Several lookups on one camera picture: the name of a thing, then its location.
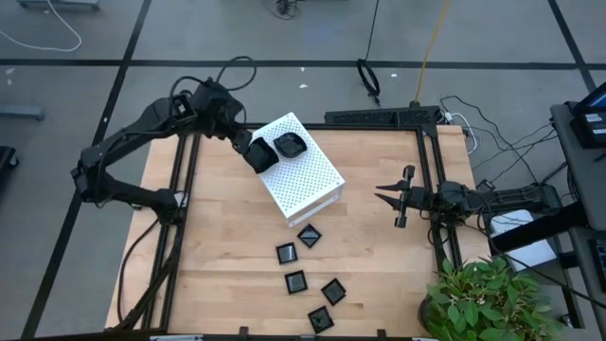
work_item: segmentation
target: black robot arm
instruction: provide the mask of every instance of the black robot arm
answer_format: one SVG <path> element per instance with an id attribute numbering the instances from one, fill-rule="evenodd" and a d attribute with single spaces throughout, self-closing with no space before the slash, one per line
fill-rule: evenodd
<path id="1" fill-rule="evenodd" d="M 177 223 L 181 218 L 177 209 L 179 193 L 164 188 L 153 191 L 118 181 L 106 167 L 155 138 L 175 134 L 227 137 L 237 153 L 246 154 L 252 134 L 236 122 L 242 109 L 242 104 L 211 78 L 201 81 L 193 94 L 182 92 L 157 99 L 137 121 L 81 152 L 71 173 L 82 201 L 99 205 L 117 200 L 146 206 L 153 209 L 160 223 Z"/>
<path id="2" fill-rule="evenodd" d="M 550 185 L 533 184 L 524 188 L 506 190 L 472 190 L 454 181 L 445 181 L 438 186 L 437 193 L 422 187 L 411 187 L 414 166 L 404 169 L 403 178 L 396 185 L 377 186 L 377 189 L 401 191 L 400 198 L 376 193 L 398 211 L 394 225 L 405 227 L 406 209 L 427 211 L 432 220 L 444 224 L 462 224 L 466 218 L 490 207 L 493 214 L 516 209 L 527 209 L 533 213 L 553 214 L 561 209 L 558 192 Z"/>

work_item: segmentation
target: wooden tabletop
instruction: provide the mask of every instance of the wooden tabletop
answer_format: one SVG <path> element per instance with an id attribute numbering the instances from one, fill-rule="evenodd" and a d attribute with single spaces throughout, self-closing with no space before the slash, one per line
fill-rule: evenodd
<path id="1" fill-rule="evenodd" d="M 460 127 L 440 126 L 438 132 L 447 178 L 473 188 Z M 287 226 L 267 189 L 229 142 L 203 139 L 169 332 L 235 334 L 247 326 L 251 334 L 309 334 L 313 329 L 307 314 L 326 305 L 335 326 L 323 335 L 371 336 L 378 329 L 390 336 L 426 335 L 417 309 L 425 284 L 437 280 L 434 250 L 427 241 L 429 223 L 410 210 L 407 227 L 398 229 L 395 212 L 373 195 L 375 186 L 400 180 L 407 165 L 417 167 L 413 184 L 422 186 L 415 133 L 310 133 L 347 182 L 340 201 L 311 217 L 323 234 L 312 249 L 296 238 L 304 224 Z M 431 142 L 425 143 L 435 184 Z M 168 185 L 176 144 L 176 137 L 151 144 L 141 186 Z M 154 219 L 150 210 L 134 213 L 125 250 Z M 129 259 L 124 314 L 149 283 L 158 232 L 156 227 Z M 479 232 L 459 227 L 457 233 L 463 260 L 490 253 Z M 295 243 L 299 260 L 279 265 L 276 246 L 286 242 Z M 289 296 L 284 274 L 298 270 L 304 270 L 309 289 Z M 333 278 L 347 296 L 331 307 L 320 289 Z M 161 289 L 156 307 L 163 294 Z M 116 323 L 115 292 L 107 326 Z"/>

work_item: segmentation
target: gray floor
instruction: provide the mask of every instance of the gray floor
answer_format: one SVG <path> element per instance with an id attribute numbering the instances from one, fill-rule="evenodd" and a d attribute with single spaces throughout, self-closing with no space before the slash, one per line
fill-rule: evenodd
<path id="1" fill-rule="evenodd" d="M 82 36 L 78 51 L 34 51 L 0 37 L 0 62 L 13 58 L 120 60 L 142 3 L 103 0 L 100 12 L 59 9 Z M 440 0 L 383 0 L 370 60 L 422 60 L 441 4 Z M 606 62 L 599 26 L 606 3 L 558 0 L 558 4 L 585 61 Z M 153 0 L 134 59 L 223 61 L 242 54 L 291 61 L 364 57 L 374 2 L 316 0 L 300 7 L 298 18 L 284 22 L 272 17 L 261 0 Z M 52 13 L 21 9 L 8 0 L 0 3 L 0 30 L 35 45 L 69 47 L 75 41 Z M 431 60 L 574 62 L 546 0 L 452 1 Z M 13 68 L 10 74 L 5 72 Z M 383 107 L 407 105 L 414 96 L 419 70 L 375 71 L 381 80 Z M 22 160 L 0 201 L 0 258 L 5 260 L 0 280 L 0 339 L 21 334 L 72 198 L 69 171 L 79 151 L 92 141 L 116 72 L 117 67 L 109 66 L 0 66 L 0 103 L 42 105 L 47 117 L 43 122 L 0 118 L 0 145 L 16 147 Z M 203 67 L 130 67 L 108 134 L 137 118 L 152 100 L 165 96 L 177 77 L 215 77 L 217 72 Z M 250 72 L 229 70 L 223 83 L 239 84 Z M 606 71 L 593 71 L 592 76 L 596 83 L 606 81 Z M 458 95 L 478 105 L 507 139 L 515 140 L 544 125 L 550 105 L 586 94 L 578 70 L 429 69 L 420 101 L 437 104 L 443 96 Z M 252 85 L 234 96 L 245 104 L 249 121 L 256 122 L 291 111 L 303 121 L 321 122 L 326 111 L 374 107 L 357 71 L 348 67 L 262 67 Z M 490 129 L 473 109 L 455 100 L 446 105 L 472 126 Z M 545 129 L 537 136 L 548 132 Z M 480 144 L 470 156 L 473 166 L 498 151 L 489 135 L 477 134 Z M 146 157 L 147 150 L 138 151 L 111 172 L 136 183 Z M 541 179 L 562 162 L 563 155 L 558 141 L 552 140 L 538 145 L 526 160 Z M 475 180 L 491 179 L 514 161 L 515 154 L 505 153 L 475 169 Z M 519 164 L 496 185 L 515 188 L 531 181 Z M 551 183 L 561 194 L 568 191 L 564 173 Z M 82 206 L 37 335 L 102 330 L 131 215 L 127 206 L 119 204 L 103 210 Z M 572 275 L 575 287 L 584 290 L 579 272 Z M 560 289 L 547 286 L 544 292 L 553 297 L 555 314 L 564 314 Z M 566 331 L 564 338 L 598 339 L 589 304 L 580 304 L 587 328 Z"/>

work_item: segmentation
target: white cable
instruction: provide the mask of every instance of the white cable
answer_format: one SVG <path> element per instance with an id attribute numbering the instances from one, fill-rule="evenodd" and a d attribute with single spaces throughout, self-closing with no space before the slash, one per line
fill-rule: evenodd
<path id="1" fill-rule="evenodd" d="M 467 124 L 467 130 L 470 132 L 470 134 L 472 135 L 472 138 L 473 138 L 473 148 L 467 152 L 467 155 L 475 152 L 475 150 L 477 149 L 477 139 L 475 138 L 475 134 L 473 133 L 470 122 L 468 122 L 467 119 L 459 113 L 445 113 L 444 116 L 446 117 L 446 120 L 448 122 L 452 122 L 453 117 L 455 117 L 455 116 L 463 118 L 463 120 L 465 121 L 465 124 Z"/>
<path id="2" fill-rule="evenodd" d="M 59 51 L 59 52 L 72 52 L 78 49 L 78 47 L 80 47 L 80 45 L 82 45 L 82 38 L 80 37 L 80 35 L 78 34 L 78 32 L 76 32 L 75 29 L 73 29 L 71 26 L 69 26 L 69 24 L 67 24 L 64 19 L 61 17 L 61 15 L 59 15 L 59 13 L 57 13 L 57 11 L 55 10 L 55 7 L 53 6 L 53 4 L 50 2 L 50 0 L 46 0 L 46 2 L 48 3 L 48 5 L 50 6 L 50 9 L 53 10 L 53 13 L 55 13 L 55 15 L 57 16 L 57 18 L 59 18 L 59 20 L 61 20 L 61 22 L 67 27 L 69 28 L 70 31 L 72 31 L 74 33 L 74 35 L 76 35 L 76 37 L 78 38 L 78 44 L 72 48 L 57 48 L 57 47 L 43 47 L 43 46 L 34 46 L 34 45 L 28 45 L 25 43 L 21 43 L 19 41 L 16 41 L 12 38 L 10 38 L 10 36 L 8 36 L 7 33 L 3 32 L 2 30 L 0 30 L 0 34 L 2 34 L 3 36 L 7 37 L 8 40 L 12 41 L 13 43 L 23 46 L 23 47 L 28 47 L 28 48 L 33 48 L 33 49 L 38 49 L 38 50 L 45 50 L 45 51 Z"/>

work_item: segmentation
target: potted plant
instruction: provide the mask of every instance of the potted plant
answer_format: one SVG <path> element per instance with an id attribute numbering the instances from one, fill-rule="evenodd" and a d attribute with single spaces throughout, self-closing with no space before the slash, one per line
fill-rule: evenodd
<path id="1" fill-rule="evenodd" d="M 439 340 L 553 340 L 561 323 L 546 316 L 551 308 L 537 296 L 539 284 L 513 273 L 501 258 L 442 264 L 437 285 L 419 307 L 419 321 Z"/>

